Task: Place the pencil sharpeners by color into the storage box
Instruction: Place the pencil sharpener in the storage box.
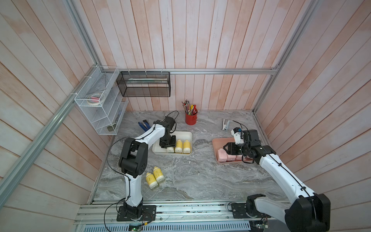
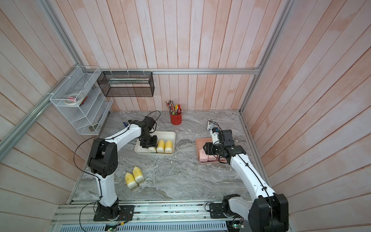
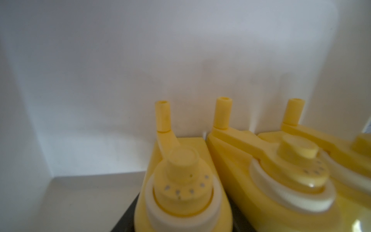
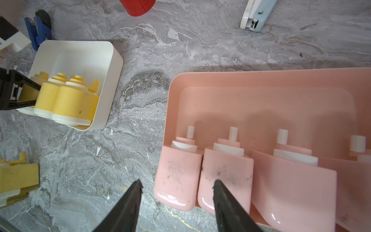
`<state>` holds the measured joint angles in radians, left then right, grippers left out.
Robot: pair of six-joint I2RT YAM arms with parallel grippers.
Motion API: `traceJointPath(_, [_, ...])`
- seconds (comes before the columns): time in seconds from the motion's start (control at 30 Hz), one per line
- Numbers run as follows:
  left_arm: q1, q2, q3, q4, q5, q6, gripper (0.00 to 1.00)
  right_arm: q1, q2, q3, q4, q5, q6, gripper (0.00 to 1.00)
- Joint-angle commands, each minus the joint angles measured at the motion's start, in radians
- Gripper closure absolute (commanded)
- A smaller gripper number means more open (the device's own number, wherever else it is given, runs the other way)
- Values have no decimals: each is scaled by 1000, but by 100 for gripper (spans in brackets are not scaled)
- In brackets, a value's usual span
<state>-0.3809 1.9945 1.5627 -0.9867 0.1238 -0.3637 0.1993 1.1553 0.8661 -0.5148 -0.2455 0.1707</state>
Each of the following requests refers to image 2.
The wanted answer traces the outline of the pink pencil sharpener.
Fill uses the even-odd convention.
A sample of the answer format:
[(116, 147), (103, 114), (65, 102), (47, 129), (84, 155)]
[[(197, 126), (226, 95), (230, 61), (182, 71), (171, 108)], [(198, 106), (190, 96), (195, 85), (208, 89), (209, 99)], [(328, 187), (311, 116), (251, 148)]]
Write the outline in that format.
[(218, 156), (208, 155), (208, 162), (214, 162), (218, 160)]
[(208, 155), (206, 154), (204, 149), (200, 149), (198, 153), (199, 162), (208, 162)]

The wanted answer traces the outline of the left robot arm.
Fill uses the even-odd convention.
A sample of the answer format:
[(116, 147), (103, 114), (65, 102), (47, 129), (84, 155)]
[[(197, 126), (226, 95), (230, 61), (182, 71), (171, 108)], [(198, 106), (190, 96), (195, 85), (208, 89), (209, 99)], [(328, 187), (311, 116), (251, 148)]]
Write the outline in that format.
[(157, 145), (157, 136), (152, 135), (157, 122), (146, 116), (142, 121), (130, 120), (128, 126), (106, 138), (93, 141), (88, 167), (97, 178), (100, 199), (94, 221), (116, 221), (123, 215), (115, 190), (114, 173), (118, 167), (118, 151), (134, 139), (139, 139), (142, 148)]

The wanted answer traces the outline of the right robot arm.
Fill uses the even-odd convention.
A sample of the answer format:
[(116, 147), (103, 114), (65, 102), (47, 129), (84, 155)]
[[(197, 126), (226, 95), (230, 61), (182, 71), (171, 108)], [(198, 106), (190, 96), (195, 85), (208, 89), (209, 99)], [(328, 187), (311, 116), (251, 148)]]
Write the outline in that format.
[(238, 194), (224, 196), (221, 203), (209, 203), (211, 218), (242, 218), (253, 232), (286, 232), (289, 229), (288, 200), (277, 194), (253, 167), (246, 151), (236, 145), (231, 130), (212, 128), (212, 142), (203, 148), (207, 155), (229, 164), (246, 186), (252, 202)]

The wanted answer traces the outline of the yellow pencil sharpener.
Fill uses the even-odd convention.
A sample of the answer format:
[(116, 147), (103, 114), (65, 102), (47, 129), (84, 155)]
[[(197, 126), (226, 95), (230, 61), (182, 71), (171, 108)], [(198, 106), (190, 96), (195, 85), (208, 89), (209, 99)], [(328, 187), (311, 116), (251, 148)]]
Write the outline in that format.
[(126, 173), (125, 175), (125, 183), (129, 189), (133, 189), (136, 186), (138, 186), (138, 183), (136, 182), (134, 175), (131, 173)]
[(141, 183), (145, 180), (142, 170), (137, 166), (133, 169), (133, 176), (137, 183)]
[(156, 153), (157, 152), (157, 149), (155, 147), (149, 147), (148, 148), (148, 152), (149, 153)]
[(171, 140), (168, 140), (166, 143), (165, 143), (165, 153), (166, 154), (172, 154), (174, 152), (174, 149), (173, 149), (173, 143)]
[(162, 139), (158, 141), (156, 151), (161, 154), (165, 153), (165, 142)]

